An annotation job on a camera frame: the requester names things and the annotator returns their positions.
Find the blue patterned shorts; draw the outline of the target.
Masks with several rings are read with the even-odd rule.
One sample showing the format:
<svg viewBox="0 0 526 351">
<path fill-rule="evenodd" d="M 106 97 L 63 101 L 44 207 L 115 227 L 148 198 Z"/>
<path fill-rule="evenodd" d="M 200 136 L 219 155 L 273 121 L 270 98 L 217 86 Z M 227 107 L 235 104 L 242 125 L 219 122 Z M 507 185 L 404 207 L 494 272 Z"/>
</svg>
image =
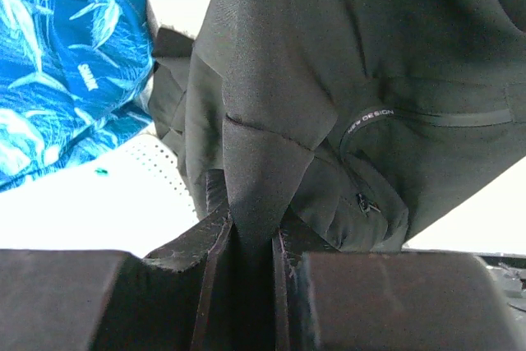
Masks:
<svg viewBox="0 0 526 351">
<path fill-rule="evenodd" d="M 1 0 L 1 188 L 119 147 L 150 123 L 146 0 Z"/>
</svg>

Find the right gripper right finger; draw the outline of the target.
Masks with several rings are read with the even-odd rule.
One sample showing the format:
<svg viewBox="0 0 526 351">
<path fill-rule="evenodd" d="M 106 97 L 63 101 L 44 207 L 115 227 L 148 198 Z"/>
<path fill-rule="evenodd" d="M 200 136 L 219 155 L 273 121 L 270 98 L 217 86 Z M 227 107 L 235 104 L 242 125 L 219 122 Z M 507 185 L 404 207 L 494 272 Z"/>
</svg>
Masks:
<svg viewBox="0 0 526 351">
<path fill-rule="evenodd" d="M 344 253 L 295 214 L 272 240 L 278 350 L 522 350 L 525 261 Z"/>
</svg>

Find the white laundry basket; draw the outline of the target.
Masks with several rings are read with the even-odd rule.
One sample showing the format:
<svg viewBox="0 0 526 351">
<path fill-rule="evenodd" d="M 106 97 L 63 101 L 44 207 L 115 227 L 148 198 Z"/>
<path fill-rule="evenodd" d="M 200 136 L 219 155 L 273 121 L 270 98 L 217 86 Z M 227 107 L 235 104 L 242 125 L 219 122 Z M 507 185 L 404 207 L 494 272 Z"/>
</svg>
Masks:
<svg viewBox="0 0 526 351">
<path fill-rule="evenodd" d="M 140 134 L 89 163 L 101 182 L 108 182 L 114 201 L 144 217 L 165 219 L 188 228 L 196 209 L 178 172 L 178 158 L 160 139 Z"/>
</svg>

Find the black shorts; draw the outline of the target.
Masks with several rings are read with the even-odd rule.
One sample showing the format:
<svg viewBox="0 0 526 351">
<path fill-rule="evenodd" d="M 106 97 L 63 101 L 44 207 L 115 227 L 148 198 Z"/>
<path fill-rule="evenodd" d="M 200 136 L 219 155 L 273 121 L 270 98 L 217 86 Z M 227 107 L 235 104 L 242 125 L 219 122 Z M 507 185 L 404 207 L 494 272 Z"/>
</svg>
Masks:
<svg viewBox="0 0 526 351">
<path fill-rule="evenodd" d="M 150 113 L 199 218 L 396 251 L 525 156 L 525 0 L 210 0 Z"/>
</svg>

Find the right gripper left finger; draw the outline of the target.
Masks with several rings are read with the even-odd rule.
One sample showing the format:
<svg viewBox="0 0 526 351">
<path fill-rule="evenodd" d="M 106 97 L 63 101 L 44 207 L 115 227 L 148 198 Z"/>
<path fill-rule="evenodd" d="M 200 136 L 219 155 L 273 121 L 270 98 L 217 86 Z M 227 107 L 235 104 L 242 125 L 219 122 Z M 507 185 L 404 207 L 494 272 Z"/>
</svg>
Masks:
<svg viewBox="0 0 526 351">
<path fill-rule="evenodd" d="M 17 236 L 64 237 L 57 200 L 37 187 L 1 196 L 4 350 L 230 350 L 230 247 L 224 175 L 206 176 L 209 216 L 139 258 L 48 251 Z"/>
</svg>

